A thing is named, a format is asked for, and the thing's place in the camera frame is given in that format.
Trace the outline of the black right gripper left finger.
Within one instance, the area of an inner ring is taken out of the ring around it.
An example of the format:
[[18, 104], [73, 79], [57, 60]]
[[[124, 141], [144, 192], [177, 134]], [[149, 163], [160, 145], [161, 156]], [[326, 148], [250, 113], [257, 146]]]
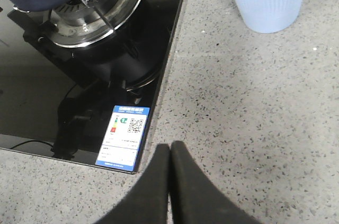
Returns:
[[97, 223], [167, 223], [170, 148], [159, 144], [128, 194]]

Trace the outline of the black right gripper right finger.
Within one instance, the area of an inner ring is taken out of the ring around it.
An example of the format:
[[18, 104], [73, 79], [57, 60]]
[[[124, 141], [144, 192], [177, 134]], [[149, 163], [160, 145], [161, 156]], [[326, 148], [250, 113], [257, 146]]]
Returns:
[[216, 188], [182, 141], [171, 144], [169, 194], [174, 223], [259, 223]]

